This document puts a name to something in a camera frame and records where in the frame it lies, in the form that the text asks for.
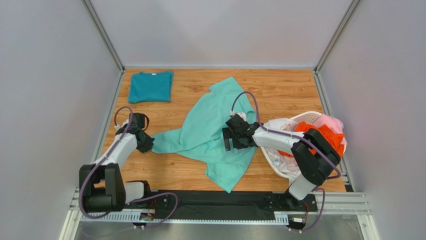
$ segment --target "white cloth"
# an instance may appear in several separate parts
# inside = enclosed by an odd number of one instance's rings
[[[294,132],[298,127],[298,123],[289,118],[278,118],[270,120],[264,124],[267,127]],[[264,148],[272,164],[283,174],[288,176],[290,185],[300,175],[298,164],[294,157],[283,156],[276,149],[271,147]]]

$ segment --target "wood grain surface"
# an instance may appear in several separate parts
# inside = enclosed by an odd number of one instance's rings
[[[209,93],[209,86],[233,76],[241,87],[252,92],[259,104],[262,122],[270,119],[291,118],[306,111],[322,112],[320,99],[310,70],[283,69],[169,69],[174,72],[170,102],[127,102],[131,76],[139,72],[162,72],[167,69],[128,69],[125,72],[115,111],[130,106],[134,112],[144,113],[149,119],[146,133],[150,136],[180,128],[198,99]],[[118,114],[121,124],[129,116],[126,110]],[[114,121],[108,129],[103,151],[114,140]],[[133,151],[121,174],[125,182],[147,180],[151,189],[214,190],[221,191],[205,176],[206,164],[178,154],[142,154]],[[274,173],[260,148],[234,191],[285,191],[286,178]],[[323,187],[328,192],[345,192],[342,178],[329,180]]]

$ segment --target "robotic arm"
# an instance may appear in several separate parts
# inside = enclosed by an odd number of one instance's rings
[[[79,185],[91,170],[103,159],[106,160],[95,170],[83,192],[82,206],[87,213],[118,212],[123,210],[126,203],[144,196],[143,182],[123,183],[121,169],[130,153],[139,150],[145,154],[153,148],[154,138],[144,132],[145,119],[147,126],[149,118],[142,113],[133,113],[132,121],[126,120],[122,126],[116,126],[115,138],[108,150],[93,164],[83,165],[79,171]],[[94,184],[105,182],[105,187],[96,188]]]
[[[292,202],[295,204],[303,200],[317,186],[322,185],[333,171],[333,167],[319,153],[312,154],[308,141],[335,166],[341,160],[337,152],[316,129],[310,129],[307,132],[265,129],[258,122],[249,124],[242,112],[232,116],[226,125],[228,127],[223,128],[222,133],[227,151],[231,150],[229,139],[232,139],[235,149],[270,147],[294,156],[301,175],[296,178],[286,193],[293,198]]]

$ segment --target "gray floor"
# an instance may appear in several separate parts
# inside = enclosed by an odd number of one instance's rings
[[[313,223],[316,216],[309,218]],[[116,233],[131,227],[131,223],[80,222],[75,240],[90,240],[93,237]],[[273,225],[220,225],[220,224],[162,224],[152,229],[129,229],[103,237],[103,240],[362,240],[356,215],[325,215],[310,232],[289,232],[286,226]]]

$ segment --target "pink cloth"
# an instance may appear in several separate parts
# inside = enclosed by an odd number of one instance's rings
[[[321,127],[322,125],[327,125],[327,127],[330,128],[333,131],[333,133],[335,134],[343,133],[343,123],[339,119],[332,116],[325,115],[325,114],[321,115],[313,125],[317,128]],[[341,140],[341,144],[348,145],[346,138],[343,138]]]

